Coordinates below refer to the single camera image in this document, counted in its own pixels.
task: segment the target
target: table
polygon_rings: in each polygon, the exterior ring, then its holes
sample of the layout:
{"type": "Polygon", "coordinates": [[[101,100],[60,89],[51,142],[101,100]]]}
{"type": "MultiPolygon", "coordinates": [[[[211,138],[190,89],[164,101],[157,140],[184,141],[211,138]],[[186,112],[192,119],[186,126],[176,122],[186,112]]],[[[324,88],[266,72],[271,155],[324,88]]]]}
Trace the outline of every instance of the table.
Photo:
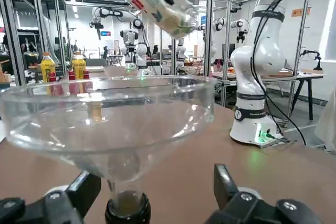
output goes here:
{"type": "Polygon", "coordinates": [[[322,79],[324,77],[323,74],[301,74],[298,76],[298,81],[299,86],[298,89],[296,90],[296,93],[293,98],[293,105],[292,105],[292,110],[291,114],[293,113],[294,107],[296,102],[298,101],[301,89],[303,87],[304,82],[306,81],[308,84],[308,105],[309,105],[309,120],[313,121],[313,92],[312,92],[312,79],[322,79]]]}
{"type": "MultiPolygon", "coordinates": [[[[301,143],[266,150],[240,145],[228,134],[233,118],[233,111],[216,105],[213,123],[189,136],[144,175],[141,183],[152,204],[151,223],[204,223],[218,208],[213,195],[215,163],[227,165],[238,186],[259,191],[270,204],[294,198],[312,208],[324,223],[334,223],[336,158],[301,143]]],[[[7,141],[0,144],[0,198],[20,196],[29,203],[52,187],[70,183],[79,172],[7,141]]],[[[108,199],[103,181],[86,223],[105,223],[108,199]]]]}
{"type": "Polygon", "coordinates": [[[90,73],[90,78],[137,76],[137,75],[138,75],[137,69],[125,69],[124,67],[109,66],[109,67],[104,67],[104,70],[101,72],[90,73]]]}
{"type": "MultiPolygon", "coordinates": [[[[312,121],[313,120],[312,80],[313,79],[323,79],[324,75],[325,74],[321,74],[321,73],[299,73],[297,76],[293,76],[293,77],[262,78],[261,80],[263,81],[264,84],[273,83],[273,82],[287,82],[287,81],[299,81],[300,82],[298,89],[296,90],[294,99],[293,99],[291,113],[294,110],[295,104],[299,98],[303,84],[306,81],[308,83],[309,120],[312,121]]],[[[216,73],[213,73],[213,77],[218,79],[225,87],[237,86],[237,80],[233,80],[235,79],[235,76],[234,78],[229,78],[229,80],[223,80],[223,73],[216,72],[216,73]]]]}

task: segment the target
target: red bottle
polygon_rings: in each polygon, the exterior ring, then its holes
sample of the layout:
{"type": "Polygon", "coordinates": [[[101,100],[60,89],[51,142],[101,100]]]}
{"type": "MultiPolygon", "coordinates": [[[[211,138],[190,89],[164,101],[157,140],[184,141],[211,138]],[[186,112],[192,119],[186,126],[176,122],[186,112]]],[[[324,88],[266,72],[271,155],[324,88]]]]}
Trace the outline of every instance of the red bottle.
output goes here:
{"type": "MultiPolygon", "coordinates": [[[[72,70],[69,70],[68,74],[69,74],[69,81],[74,81],[76,79],[75,72],[73,72],[72,70]]],[[[70,94],[80,93],[79,88],[78,88],[78,84],[77,83],[70,83],[69,84],[69,91],[70,91],[70,94]]]]}
{"type": "MultiPolygon", "coordinates": [[[[89,70],[84,70],[84,79],[89,80],[90,79],[90,74],[89,70]]],[[[84,93],[88,93],[92,89],[92,82],[91,81],[86,81],[83,82],[83,91],[84,93]]]]}
{"type": "MultiPolygon", "coordinates": [[[[51,72],[49,73],[49,82],[56,82],[56,73],[51,72]]],[[[52,84],[50,86],[50,93],[51,95],[63,95],[63,88],[62,85],[52,84]]]]}

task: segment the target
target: glass funnel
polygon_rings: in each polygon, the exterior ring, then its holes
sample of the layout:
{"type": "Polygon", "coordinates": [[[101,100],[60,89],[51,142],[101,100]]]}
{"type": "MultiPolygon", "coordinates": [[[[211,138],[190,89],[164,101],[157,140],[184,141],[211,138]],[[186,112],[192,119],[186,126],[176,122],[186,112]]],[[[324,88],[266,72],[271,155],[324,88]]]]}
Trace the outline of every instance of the glass funnel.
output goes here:
{"type": "Polygon", "coordinates": [[[137,212],[137,179],[213,119],[214,81],[116,77],[12,88],[1,95],[7,139],[106,178],[121,216],[137,212]]]}

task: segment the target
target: red label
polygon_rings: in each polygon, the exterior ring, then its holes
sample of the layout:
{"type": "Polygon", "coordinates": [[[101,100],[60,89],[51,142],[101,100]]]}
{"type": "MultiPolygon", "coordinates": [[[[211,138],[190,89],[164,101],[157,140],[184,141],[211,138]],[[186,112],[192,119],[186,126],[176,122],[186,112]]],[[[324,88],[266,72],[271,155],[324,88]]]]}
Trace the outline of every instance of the red label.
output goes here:
{"type": "Polygon", "coordinates": [[[139,0],[132,0],[132,3],[137,6],[137,8],[142,9],[143,4],[139,0]]]}

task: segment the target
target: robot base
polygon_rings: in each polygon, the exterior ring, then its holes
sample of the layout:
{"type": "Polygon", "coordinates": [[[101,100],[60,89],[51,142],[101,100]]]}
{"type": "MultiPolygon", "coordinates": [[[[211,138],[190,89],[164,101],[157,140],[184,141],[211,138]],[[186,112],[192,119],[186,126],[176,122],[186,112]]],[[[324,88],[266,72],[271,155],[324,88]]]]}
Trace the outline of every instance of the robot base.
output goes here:
{"type": "Polygon", "coordinates": [[[234,120],[230,132],[233,140],[244,144],[266,148],[281,141],[281,134],[277,133],[275,122],[269,117],[259,119],[234,120]]]}
{"type": "Polygon", "coordinates": [[[134,63],[126,63],[125,69],[136,69],[137,66],[134,63]]]}

